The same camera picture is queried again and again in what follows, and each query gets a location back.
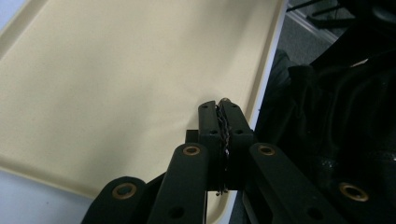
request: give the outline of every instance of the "black metal bracket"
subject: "black metal bracket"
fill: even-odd
[[[207,192],[229,189],[244,191],[252,223],[346,223],[281,150],[257,143],[238,105],[211,101],[198,114],[164,175],[111,181],[82,223],[205,223]]]

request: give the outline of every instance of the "black fabric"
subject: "black fabric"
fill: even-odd
[[[290,84],[265,93],[259,140],[279,146],[322,191],[347,180],[396,211],[396,52],[355,67],[289,73]]]

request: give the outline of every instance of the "screw hole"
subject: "screw hole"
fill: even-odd
[[[259,146],[259,151],[265,156],[275,155],[275,151],[271,147]]]
[[[115,199],[128,199],[136,193],[137,187],[132,183],[123,183],[113,189],[112,195]]]
[[[339,185],[339,189],[344,196],[348,197],[357,202],[366,202],[369,200],[369,195],[362,189],[348,184],[348,183],[341,183]]]
[[[195,156],[197,155],[201,150],[198,147],[185,147],[183,149],[183,153],[187,156]]]
[[[322,220],[323,219],[323,214],[320,212],[320,210],[318,210],[315,207],[311,207],[308,209],[308,211],[306,211],[306,213],[313,218],[314,220]]]
[[[184,215],[184,209],[180,206],[173,207],[169,210],[168,215],[172,219],[181,218]]]

